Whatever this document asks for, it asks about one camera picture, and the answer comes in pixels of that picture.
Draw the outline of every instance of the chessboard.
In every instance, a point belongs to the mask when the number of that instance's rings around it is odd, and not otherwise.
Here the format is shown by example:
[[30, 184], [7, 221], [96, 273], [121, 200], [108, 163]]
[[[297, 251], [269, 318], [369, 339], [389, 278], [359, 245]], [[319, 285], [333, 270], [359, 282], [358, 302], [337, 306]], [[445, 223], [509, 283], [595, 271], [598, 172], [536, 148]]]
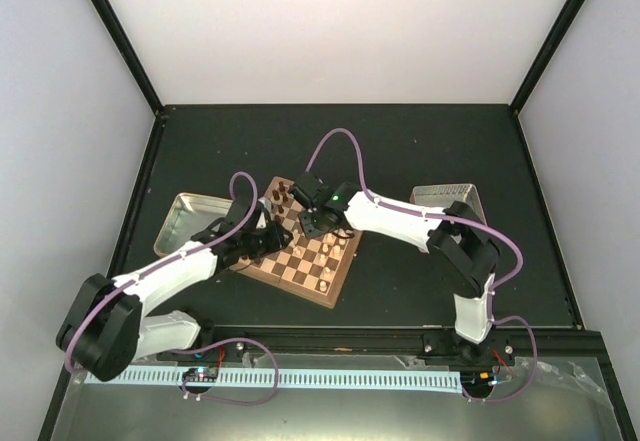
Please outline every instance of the chessboard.
[[[275, 221], [291, 231], [293, 241], [278, 253], [253, 262], [241, 260], [231, 269], [333, 308], [356, 256], [362, 233], [340, 230], [339, 236], [327, 234], [316, 239], [306, 238], [298, 221], [303, 208], [287, 192], [291, 184], [292, 181], [276, 176], [264, 197], [272, 203]], [[347, 235], [353, 237], [342, 239]]]

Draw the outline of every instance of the black enclosure frame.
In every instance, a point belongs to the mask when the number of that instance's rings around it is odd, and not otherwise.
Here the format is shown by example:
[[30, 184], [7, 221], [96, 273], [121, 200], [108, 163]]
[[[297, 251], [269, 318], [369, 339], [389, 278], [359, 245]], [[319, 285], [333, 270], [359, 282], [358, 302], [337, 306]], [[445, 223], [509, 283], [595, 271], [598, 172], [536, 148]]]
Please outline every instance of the black enclosure frame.
[[[571, 23], [578, 14], [585, 0], [566, 0], [553, 27], [545, 39], [533, 64], [509, 109], [518, 126], [520, 140], [524, 151], [528, 156], [528, 149], [524, 135], [520, 129], [518, 115], [524, 107], [527, 99], [533, 92], [541, 78], [545, 68], [549, 64], [560, 42], [569, 30]], [[109, 267], [108, 276], [112, 277], [122, 272], [127, 259], [128, 248], [131, 242], [134, 228], [140, 213], [142, 201], [147, 192], [147, 185], [151, 177], [151, 171], [158, 153], [158, 148], [164, 134], [164, 128], [168, 120], [165, 116], [165, 105], [158, 97], [151, 80], [147, 76], [124, 28], [120, 24], [109, 0], [91, 0], [105, 27], [111, 35], [119, 52], [124, 58], [131, 74], [144, 94], [149, 107], [155, 115], [153, 129], [144, 153], [144, 158], [138, 172], [133, 188], [133, 193], [126, 211], [125, 219], [118, 237], [114, 255]], [[542, 191], [537, 181], [537, 176], [531, 158], [527, 159], [531, 177], [536, 183], [537, 195], [541, 205], [545, 206]], [[545, 219], [550, 238], [554, 244], [554, 250], [558, 259], [562, 259], [559, 246], [553, 232], [551, 220], [545, 209]], [[567, 356], [567, 357], [595, 357], [597, 358], [609, 397], [615, 409], [616, 419], [624, 439], [636, 439], [633, 425], [629, 417], [626, 405], [620, 392], [611, 361], [607, 354], [602, 336], [598, 332], [582, 329], [583, 321], [578, 305], [573, 295], [566, 268], [562, 263], [563, 278], [566, 290], [569, 293], [569, 305], [574, 313], [572, 328], [564, 329], [536, 329], [535, 334], [540, 356]], [[298, 352], [321, 353], [332, 351], [336, 346], [349, 346], [353, 352], [389, 353], [394, 354], [422, 354], [424, 355], [425, 340], [433, 343], [433, 340], [447, 336], [448, 329], [327, 329], [327, 328], [220, 328], [216, 331], [216, 337], [249, 336], [269, 345], [274, 352]], [[522, 328], [498, 328], [497, 335], [506, 336], [508, 333], [509, 344], [519, 354], [531, 353], [530, 340], [526, 330]], [[40, 440], [50, 439], [55, 427], [56, 419], [60, 412], [62, 401], [69, 383], [69, 375], [63, 369], [58, 379], [53, 398], [44, 420]]]

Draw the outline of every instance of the robotic arm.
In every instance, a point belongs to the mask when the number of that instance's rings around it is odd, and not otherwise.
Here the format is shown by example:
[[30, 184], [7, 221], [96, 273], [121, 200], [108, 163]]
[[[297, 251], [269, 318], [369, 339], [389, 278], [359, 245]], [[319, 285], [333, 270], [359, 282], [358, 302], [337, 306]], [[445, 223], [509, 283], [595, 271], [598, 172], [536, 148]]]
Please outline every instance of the robotic arm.
[[391, 236], [430, 253], [445, 279], [454, 286], [456, 332], [474, 344], [485, 339], [491, 328], [489, 289], [499, 250], [479, 229], [426, 217], [444, 215], [480, 222], [468, 205], [454, 202], [449, 208], [417, 207], [365, 193], [350, 183], [334, 189], [308, 172], [296, 180], [290, 191], [306, 210], [299, 219], [309, 238], [337, 229], [357, 229]]
[[108, 381], [135, 359], [191, 347], [200, 332], [195, 319], [181, 311], [151, 317], [149, 313], [189, 286], [222, 273], [240, 258], [261, 258], [280, 251], [293, 239], [289, 231], [272, 221], [271, 204], [263, 198], [239, 231], [220, 244], [204, 248], [237, 226], [250, 205], [247, 199], [236, 199], [224, 218], [149, 266], [113, 279], [100, 274], [88, 278], [56, 336], [58, 347], [67, 350], [95, 306], [127, 283], [130, 285], [104, 306], [72, 346], [73, 359], [101, 381]]

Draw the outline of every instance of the purple cable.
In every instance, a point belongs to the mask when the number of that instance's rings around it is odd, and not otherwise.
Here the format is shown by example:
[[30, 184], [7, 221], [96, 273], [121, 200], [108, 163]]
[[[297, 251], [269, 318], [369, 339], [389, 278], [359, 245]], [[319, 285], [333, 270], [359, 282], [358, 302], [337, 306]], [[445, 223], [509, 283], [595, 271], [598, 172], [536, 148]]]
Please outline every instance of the purple cable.
[[[235, 226], [233, 229], [229, 230], [229, 232], [227, 234], [224, 234], [224, 235], [220, 236], [219, 238], [216, 238], [213, 241], [210, 241], [207, 244], [203, 244], [202, 246], [198, 246], [198, 247], [195, 247], [195, 248], [192, 248], [192, 249], [188, 250], [185, 253], [185, 257], [186, 256], [191, 256], [192, 254], [199, 253], [200, 251], [203, 251], [205, 249], [211, 248], [212, 246], [215, 246], [215, 245], [221, 243], [222, 241], [225, 241], [226, 239], [229, 239], [231, 236], [236, 234], [247, 223], [247, 221], [249, 221], [249, 218], [251, 218], [251, 215], [253, 214], [253, 211], [256, 208], [256, 204], [258, 203], [258, 188], [256, 186], [256, 182], [253, 180], [253, 178], [251, 177], [251, 175], [249, 173], [245, 173], [244, 171], [238, 171], [236, 174], [234, 174], [231, 177], [231, 183], [229, 185], [229, 189], [231, 191], [231, 197], [232, 198], [235, 198], [235, 195], [233, 193], [233, 183], [238, 178], [238, 176], [242, 176], [242, 177], [246, 178], [249, 181], [249, 184], [251, 184], [251, 189], [253, 190], [253, 200], [251, 201], [251, 208], [247, 212], [246, 216], [244, 218], [242, 218], [242, 220], [237, 224], [237, 226]], [[181, 260], [181, 259], [183, 259], [183, 257], [180, 254], [169, 256], [169, 257], [163, 259], [159, 263], [157, 263], [157, 264], [155, 264], [153, 266], [150, 266], [148, 269], [146, 269], [143, 272], [141, 272], [139, 274], [139, 277], [138, 277], [138, 282], [142, 281], [147, 276], [155, 273], [159, 269], [162, 269], [165, 266], [168, 266], [171, 263], [174, 263], [175, 261], [178, 261], [178, 260]], [[122, 293], [125, 289], [129, 288], [130, 286], [132, 286], [135, 283], [136, 283], [136, 281], [132, 279], [130, 281], [127, 281], [125, 284], [123, 284], [119, 288], [114, 289], [111, 293], [109, 293], [107, 296], [105, 296], [104, 299], [102, 299], [102, 301], [100, 301], [89, 312], [89, 314], [87, 315], [86, 318], [84, 318], [82, 323], [80, 323], [80, 326], [78, 326], [78, 329], [76, 330], [74, 335], [71, 337], [71, 341], [69, 342], [69, 345], [67, 346], [67, 350], [65, 351], [65, 355], [64, 355], [64, 367], [69, 372], [69, 374], [79, 374], [79, 373], [82, 373], [82, 372], [85, 371], [84, 369], [76, 369], [76, 368], [73, 367], [72, 355], [73, 355], [73, 351], [76, 348], [76, 345], [78, 344], [78, 340], [84, 334], [85, 330], [87, 329], [87, 327], [89, 326], [91, 321], [94, 320], [94, 318], [98, 315], [98, 313], [102, 309], [104, 309], [104, 307], [107, 304], [109, 304], [111, 302], [111, 300], [113, 300], [116, 296], [118, 296], [120, 293]]]
[[481, 401], [483, 403], [502, 403], [505, 401], [511, 401], [513, 398], [516, 398], [518, 396], [520, 396], [522, 393], [524, 393], [529, 386], [531, 386], [531, 384], [533, 384], [533, 380], [536, 377], [536, 369], [538, 369], [538, 345], [536, 344], [536, 338], [533, 335], [533, 330], [531, 329], [531, 326], [529, 326], [529, 323], [527, 323], [524, 318], [520, 317], [520, 316], [507, 316], [506, 318], [502, 318], [499, 319], [497, 321], [494, 321], [493, 324], [495, 324], [496, 326], [499, 326], [501, 324], [505, 324], [508, 323], [510, 321], [518, 321], [520, 323], [522, 323], [522, 325], [527, 328], [527, 332], [529, 333], [529, 337], [531, 338], [531, 348], [533, 350], [533, 366], [531, 368], [531, 374], [529, 375], [529, 379], [527, 379], [527, 382], [524, 384], [524, 386], [522, 386], [520, 389], [518, 389], [517, 391], [511, 393], [508, 396], [505, 396], [504, 398], [498, 398], [498, 399], [482, 399], [482, 398], [474, 398], [473, 396], [471, 396], [469, 393], [467, 393], [467, 390], [462, 388], [462, 394], [464, 394], [464, 396], [469, 399], [470, 401]]
[[[369, 188], [367, 188], [367, 184], [365, 181], [364, 162], [362, 160], [362, 151], [360, 150], [360, 144], [358, 143], [358, 140], [353, 135], [353, 133], [348, 129], [335, 128], [329, 131], [327, 134], [325, 134], [324, 137], [318, 143], [316, 150], [311, 155], [311, 159], [309, 160], [309, 164], [307, 164], [306, 171], [307, 172], [311, 171], [311, 168], [313, 167], [313, 163], [316, 161], [318, 154], [320, 154], [320, 151], [322, 150], [322, 147], [327, 142], [327, 140], [330, 137], [332, 137], [334, 134], [338, 134], [338, 133], [345, 134], [351, 140], [351, 143], [353, 144], [353, 147], [356, 151], [356, 158], [358, 159], [358, 177], [360, 178], [360, 186], [362, 187], [362, 191], [364, 192], [364, 195], [367, 197], [367, 199], [375, 203], [375, 197], [371, 194], [371, 192], [369, 191]], [[493, 294], [495, 294], [495, 289], [501, 286], [502, 284], [506, 283], [513, 277], [515, 277], [520, 272], [520, 270], [522, 269], [522, 265], [524, 264], [524, 257], [522, 256], [522, 251], [520, 251], [520, 248], [518, 248], [518, 245], [516, 243], [514, 243], [509, 237], [502, 234], [500, 231], [493, 229], [485, 224], [478, 223], [477, 221], [472, 221], [470, 219], [458, 218], [457, 216], [449, 216], [446, 214], [423, 213], [422, 211], [417, 209], [410, 209], [410, 208], [395, 206], [393, 204], [384, 202], [382, 200], [380, 200], [377, 204], [379, 206], [382, 206], [383, 208], [388, 208], [393, 211], [409, 214], [412, 216], [425, 217], [425, 218], [431, 218], [431, 219], [440, 219], [442, 221], [448, 221], [450, 223], [464, 224], [466, 226], [479, 229], [480, 231], [484, 231], [490, 236], [498, 238], [500, 241], [506, 244], [516, 256], [516, 265], [511, 271], [509, 271], [499, 280], [494, 281], [490, 286], [490, 294], [487, 297], [487, 314], [489, 319], [493, 318]]]
[[87, 317], [84, 318], [82, 323], [80, 323], [80, 326], [78, 326], [78, 329], [76, 330], [74, 335], [71, 337], [69, 346], [67, 346], [67, 350], [64, 353], [64, 367], [69, 372], [69, 374], [80, 374], [85, 372], [84, 369], [74, 368], [73, 359], [71, 358], [71, 355], [73, 354], [73, 350], [76, 348], [76, 344], [78, 344], [78, 340], [80, 339], [80, 336], [84, 334], [85, 330], [87, 329], [91, 321], [93, 321], [93, 319], [98, 315], [98, 313], [102, 309], [104, 309], [104, 307], [107, 304], [109, 304], [116, 296], [122, 293], [129, 286], [133, 286], [134, 284], [135, 284], [135, 281], [132, 279], [131, 281], [127, 281], [126, 283], [124, 283], [119, 288], [116, 288], [113, 291], [111, 291], [98, 304], [96, 304], [96, 307], [93, 308], [91, 312], [87, 315]]
[[[188, 350], [174, 350], [171, 351], [172, 353], [179, 353], [179, 354], [200, 354], [200, 353], [204, 353], [205, 351], [210, 351], [212, 349], [218, 348], [220, 346], [223, 346], [225, 344], [229, 344], [229, 343], [249, 343], [249, 344], [253, 344], [254, 346], [259, 347], [261, 350], [263, 350], [267, 356], [269, 356], [269, 358], [271, 358], [271, 362], [273, 363], [273, 386], [271, 387], [271, 391], [269, 391], [269, 393], [260, 398], [257, 399], [255, 401], [240, 401], [237, 399], [228, 399], [228, 398], [222, 398], [220, 396], [211, 396], [211, 395], [207, 395], [207, 394], [200, 394], [198, 396], [200, 396], [203, 399], [208, 399], [210, 401], [219, 401], [221, 403], [226, 403], [226, 404], [233, 404], [234, 406], [259, 406], [260, 404], [264, 404], [267, 401], [269, 401], [271, 398], [273, 398], [273, 396], [276, 394], [276, 391], [278, 389], [278, 382], [279, 382], [279, 378], [280, 378], [280, 371], [278, 368], [278, 363], [276, 362], [276, 358], [273, 356], [273, 353], [271, 351], [269, 351], [269, 348], [267, 348], [264, 344], [255, 341], [253, 339], [249, 339], [249, 338], [229, 338], [229, 339], [224, 339], [222, 341], [218, 341], [216, 343], [210, 344], [209, 346], [205, 346], [204, 348], [198, 348], [198, 349], [188, 349]], [[187, 382], [188, 379], [185, 379], [184, 382], [182, 383], [182, 391], [185, 393], [185, 395], [189, 396], [190, 394], [193, 393], [189, 393], [187, 391]]]

